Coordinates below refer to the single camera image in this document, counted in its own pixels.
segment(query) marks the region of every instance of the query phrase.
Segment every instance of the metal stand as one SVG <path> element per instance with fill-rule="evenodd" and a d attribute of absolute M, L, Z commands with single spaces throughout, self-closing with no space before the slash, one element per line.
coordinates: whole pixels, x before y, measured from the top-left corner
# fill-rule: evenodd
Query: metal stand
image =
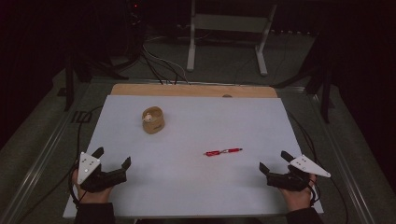
<path fill-rule="evenodd" d="M 187 60 L 187 71 L 194 70 L 195 63 L 195 30 L 222 30 L 222 31 L 237 31 L 237 32 L 251 32 L 262 33 L 262 41 L 260 45 L 256 46 L 255 51 L 257 55 L 257 62 L 260 68 L 260 74 L 267 76 L 267 68 L 265 66 L 262 50 L 270 32 L 273 17 L 276 12 L 276 5 L 273 5 L 268 18 L 261 17 L 235 17 L 223 15 L 208 15 L 197 14 L 195 12 L 195 0 L 191 1 L 191 34 L 190 34 L 190 48 L 189 57 Z"/>

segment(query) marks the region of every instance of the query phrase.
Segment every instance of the white paper sheet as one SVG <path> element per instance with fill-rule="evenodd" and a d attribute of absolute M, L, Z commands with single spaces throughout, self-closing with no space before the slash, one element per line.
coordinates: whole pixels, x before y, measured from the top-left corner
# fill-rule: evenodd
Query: white paper sheet
<path fill-rule="evenodd" d="M 165 127 L 147 134 L 142 113 L 163 110 Z M 275 98 L 107 96 L 88 153 L 103 147 L 102 170 L 119 169 L 131 156 L 128 181 L 110 201 L 117 217 L 227 217 L 284 214 L 280 192 L 259 170 L 285 174 L 282 150 L 301 150 L 285 108 Z M 207 157 L 207 151 L 241 147 Z M 323 212 L 320 202 L 315 205 Z M 64 217 L 74 217 L 69 200 Z"/>

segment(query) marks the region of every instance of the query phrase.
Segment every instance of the sleeve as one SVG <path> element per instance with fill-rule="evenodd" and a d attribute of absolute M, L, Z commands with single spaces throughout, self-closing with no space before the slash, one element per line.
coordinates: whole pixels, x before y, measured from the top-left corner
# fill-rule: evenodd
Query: sleeve
<path fill-rule="evenodd" d="M 112 203 L 81 203 L 75 224 L 115 224 Z"/>
<path fill-rule="evenodd" d="M 315 208 L 304 208 L 286 214 L 288 224 L 323 224 Z"/>

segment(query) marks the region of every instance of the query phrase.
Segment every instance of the table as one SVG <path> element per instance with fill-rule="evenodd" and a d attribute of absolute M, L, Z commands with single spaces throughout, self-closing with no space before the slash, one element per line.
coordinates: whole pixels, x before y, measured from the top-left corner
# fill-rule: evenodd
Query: table
<path fill-rule="evenodd" d="M 259 64 L 260 74 L 267 76 L 267 67 L 265 65 L 262 50 L 270 32 L 272 20 L 276 12 L 276 5 L 273 4 L 267 18 L 258 17 L 242 17 L 242 16 L 226 16 L 226 15 L 210 15 L 195 12 L 195 0 L 191 1 L 191 34 L 189 56 L 187 60 L 187 70 L 193 71 L 195 64 L 195 30 L 222 30 L 222 31 L 238 31 L 262 33 L 262 40 L 256 46 L 256 57 Z"/>
<path fill-rule="evenodd" d="M 153 105 L 163 110 L 165 127 L 147 134 L 141 113 Z M 283 198 L 266 186 L 259 162 L 286 173 L 280 151 L 301 154 L 280 99 L 267 87 L 118 84 L 87 152 L 98 147 L 105 149 L 106 172 L 132 157 L 128 181 L 110 198 L 117 217 L 131 218 L 285 214 Z M 244 150 L 203 155 L 231 147 Z M 323 212 L 320 203 L 316 209 Z M 75 213 L 69 200 L 64 217 Z"/>

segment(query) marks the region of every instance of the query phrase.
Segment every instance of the pen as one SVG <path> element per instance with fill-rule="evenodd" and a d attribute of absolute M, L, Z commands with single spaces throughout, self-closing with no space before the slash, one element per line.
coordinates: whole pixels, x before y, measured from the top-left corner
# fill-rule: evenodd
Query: pen
<path fill-rule="evenodd" d="M 217 155 L 219 155 L 221 153 L 238 152 L 238 151 L 241 151 L 241 150 L 242 150 L 242 148 L 240 148 L 240 147 L 229 148 L 229 149 L 224 149 L 222 151 L 209 151 L 209 152 L 204 153 L 204 155 L 206 155 L 206 156 L 217 156 Z"/>

